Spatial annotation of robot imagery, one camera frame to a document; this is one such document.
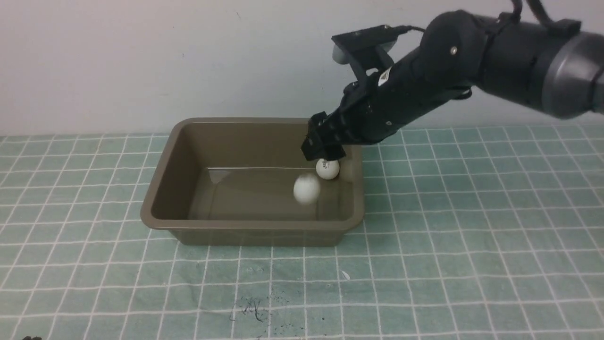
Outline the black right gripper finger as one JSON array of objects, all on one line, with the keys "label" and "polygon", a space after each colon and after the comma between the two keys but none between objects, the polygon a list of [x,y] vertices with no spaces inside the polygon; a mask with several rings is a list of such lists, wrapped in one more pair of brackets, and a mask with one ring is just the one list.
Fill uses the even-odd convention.
[{"label": "black right gripper finger", "polygon": [[323,142],[323,159],[326,161],[338,161],[345,156],[346,152],[341,142],[334,140]]}]

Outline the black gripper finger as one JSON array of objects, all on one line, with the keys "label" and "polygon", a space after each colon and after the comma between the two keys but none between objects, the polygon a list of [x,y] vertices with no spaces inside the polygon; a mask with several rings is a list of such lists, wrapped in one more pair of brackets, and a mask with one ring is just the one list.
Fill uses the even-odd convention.
[{"label": "black gripper finger", "polygon": [[329,160],[329,153],[319,135],[319,126],[327,118],[325,112],[319,112],[308,120],[308,130],[302,142],[301,151],[306,160]]}]

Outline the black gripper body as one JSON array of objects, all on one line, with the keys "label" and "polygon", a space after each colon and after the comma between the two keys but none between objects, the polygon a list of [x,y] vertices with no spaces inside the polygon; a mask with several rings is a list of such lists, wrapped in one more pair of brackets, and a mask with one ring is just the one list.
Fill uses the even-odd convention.
[{"label": "black gripper body", "polygon": [[377,144],[445,103],[471,95],[469,84],[431,83],[417,61],[401,60],[344,88],[326,119],[326,144]]}]

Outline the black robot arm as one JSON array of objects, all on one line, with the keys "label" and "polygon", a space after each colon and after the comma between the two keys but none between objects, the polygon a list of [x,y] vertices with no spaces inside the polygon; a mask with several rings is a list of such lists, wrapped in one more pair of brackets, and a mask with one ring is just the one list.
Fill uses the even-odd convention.
[{"label": "black robot arm", "polygon": [[484,17],[464,10],[438,15],[420,29],[420,45],[398,61],[388,51],[411,25],[379,25],[332,37],[333,58],[356,81],[334,112],[308,122],[301,150],[308,161],[337,161],[345,145],[373,145],[471,88],[573,119],[603,112],[603,36],[567,19],[539,25],[516,13]]}]

